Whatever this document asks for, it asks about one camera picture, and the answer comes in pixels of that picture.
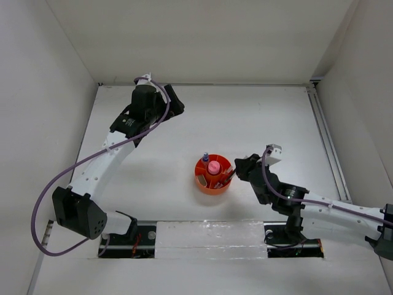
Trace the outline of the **green gel pen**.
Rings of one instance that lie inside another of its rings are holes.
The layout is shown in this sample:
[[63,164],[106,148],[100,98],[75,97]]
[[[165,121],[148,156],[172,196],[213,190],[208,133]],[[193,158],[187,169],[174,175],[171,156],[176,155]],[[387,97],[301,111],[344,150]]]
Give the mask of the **green gel pen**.
[[236,170],[232,170],[227,176],[225,176],[225,178],[222,181],[223,185],[226,185],[229,181],[231,181],[232,177],[234,177],[234,175],[236,174]]

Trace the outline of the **pink-capped patterned bottle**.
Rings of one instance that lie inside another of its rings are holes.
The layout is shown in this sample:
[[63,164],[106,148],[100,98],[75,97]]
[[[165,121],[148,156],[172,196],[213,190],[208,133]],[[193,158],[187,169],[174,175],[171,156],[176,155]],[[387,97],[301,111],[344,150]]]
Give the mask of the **pink-capped patterned bottle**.
[[210,175],[218,175],[220,173],[221,166],[218,161],[212,160],[208,163],[207,168]]

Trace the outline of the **pink white mini stapler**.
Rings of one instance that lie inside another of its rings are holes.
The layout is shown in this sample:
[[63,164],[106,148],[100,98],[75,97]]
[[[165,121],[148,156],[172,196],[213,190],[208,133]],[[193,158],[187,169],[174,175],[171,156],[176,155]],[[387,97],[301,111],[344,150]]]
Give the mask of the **pink white mini stapler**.
[[197,179],[199,181],[199,183],[203,186],[206,187],[207,186],[207,181],[206,178],[204,177],[204,175],[198,175]]

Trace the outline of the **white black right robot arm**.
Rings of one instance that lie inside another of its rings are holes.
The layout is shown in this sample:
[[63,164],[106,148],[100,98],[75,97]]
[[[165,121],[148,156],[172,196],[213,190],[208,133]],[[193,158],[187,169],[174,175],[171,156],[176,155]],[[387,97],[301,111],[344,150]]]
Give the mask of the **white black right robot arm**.
[[236,175],[251,185],[259,204],[286,216],[284,235],[291,244],[331,239],[364,246],[381,258],[392,259],[392,204],[357,206],[284,183],[270,171],[268,156],[264,152],[235,159]]

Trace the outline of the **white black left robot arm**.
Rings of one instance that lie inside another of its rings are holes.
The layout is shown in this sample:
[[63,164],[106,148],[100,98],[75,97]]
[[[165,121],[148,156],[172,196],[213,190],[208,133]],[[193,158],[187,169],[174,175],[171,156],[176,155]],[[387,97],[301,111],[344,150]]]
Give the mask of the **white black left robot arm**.
[[66,188],[54,190],[52,201],[57,224],[90,240],[106,234],[116,236],[122,243],[133,242],[137,219],[120,211],[106,213],[101,209],[104,189],[152,125],[183,112],[184,104],[172,85],[165,85],[159,92],[151,82],[139,80],[131,93],[131,103],[109,127],[104,152],[91,159]]

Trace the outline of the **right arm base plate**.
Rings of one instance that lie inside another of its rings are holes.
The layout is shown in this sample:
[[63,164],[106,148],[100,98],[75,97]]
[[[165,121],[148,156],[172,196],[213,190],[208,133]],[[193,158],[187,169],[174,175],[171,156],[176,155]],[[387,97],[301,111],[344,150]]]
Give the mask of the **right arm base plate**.
[[324,258],[320,239],[291,239],[285,232],[284,222],[265,222],[265,238],[268,258]]

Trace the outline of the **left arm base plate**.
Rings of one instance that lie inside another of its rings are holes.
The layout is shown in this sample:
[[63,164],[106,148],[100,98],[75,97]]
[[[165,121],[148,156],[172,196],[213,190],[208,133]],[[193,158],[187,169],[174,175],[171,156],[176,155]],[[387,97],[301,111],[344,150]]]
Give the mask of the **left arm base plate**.
[[138,225],[132,241],[116,234],[110,235],[110,242],[99,258],[103,259],[153,259],[155,257],[156,222],[142,222]]

